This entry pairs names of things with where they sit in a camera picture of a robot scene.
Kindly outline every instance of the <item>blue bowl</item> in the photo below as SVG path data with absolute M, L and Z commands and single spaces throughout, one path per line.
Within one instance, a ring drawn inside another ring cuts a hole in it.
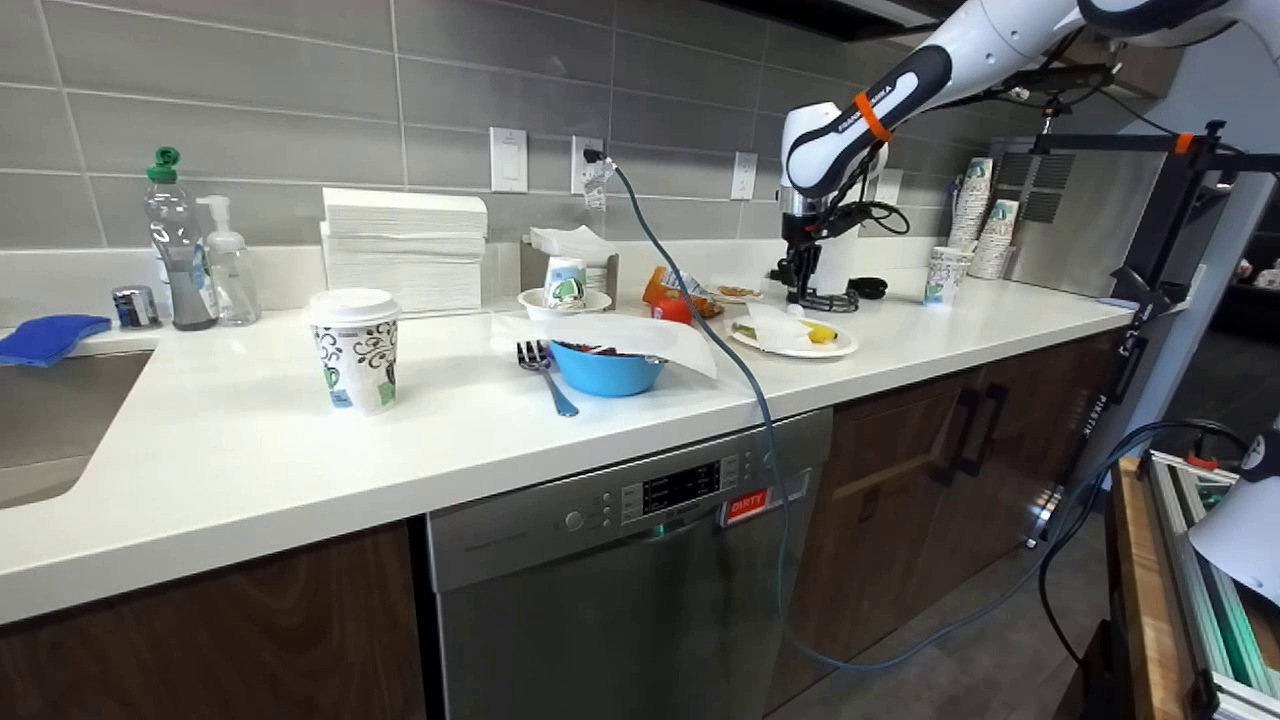
M 590 351 L 580 345 L 551 345 L 551 362 L 568 387 L 583 397 L 645 397 L 651 394 L 664 362 L 651 358 L 619 358 L 619 351 Z

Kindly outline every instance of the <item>paper cup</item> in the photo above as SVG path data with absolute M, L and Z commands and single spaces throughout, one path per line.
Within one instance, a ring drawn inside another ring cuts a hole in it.
M 929 279 L 925 279 L 925 308 L 953 308 L 963 274 L 968 274 L 968 253 L 959 253 L 959 247 L 932 247 L 932 257 L 929 257 Z
M 379 413 L 397 406 L 397 316 L 392 293 L 379 289 L 330 289 L 313 295 L 306 320 L 330 410 Z
M 559 311 L 580 308 L 586 295 L 586 263 L 577 257 L 551 257 L 542 293 L 547 293 L 547 304 Z

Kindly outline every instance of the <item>fork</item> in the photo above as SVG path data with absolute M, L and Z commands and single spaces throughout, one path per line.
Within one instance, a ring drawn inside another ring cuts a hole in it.
M 515 345 L 515 366 L 520 366 L 520 370 L 530 370 L 530 374 L 539 374 L 539 375 L 547 381 L 547 394 L 551 394 L 559 416 L 577 416 L 577 406 L 570 406 L 570 402 L 559 394 L 559 385 L 551 381 L 551 351 L 547 351 L 547 345 L 539 345 L 539 342 L 520 342 L 520 345 Z

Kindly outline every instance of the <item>blue sponge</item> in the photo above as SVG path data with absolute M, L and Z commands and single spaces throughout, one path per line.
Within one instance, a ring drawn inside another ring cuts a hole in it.
M 107 332 L 107 316 L 37 316 L 0 342 L 0 370 L 50 370 L 74 351 L 78 342 Z

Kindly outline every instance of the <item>floor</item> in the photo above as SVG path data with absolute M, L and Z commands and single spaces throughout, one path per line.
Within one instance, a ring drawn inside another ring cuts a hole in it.
M 968 625 L 897 673 L 829 675 L 770 720 L 1050 720 L 1069 691 L 1070 660 L 1038 614 L 1037 578 L 1026 573 L 1037 560 L 1038 552 L 1016 552 L 990 565 L 867 658 L 897 658 L 916 635 L 1005 598 L 985 625 Z M 1048 592 L 1063 633 L 1083 652 L 1106 603 L 1098 517 L 1057 557 Z

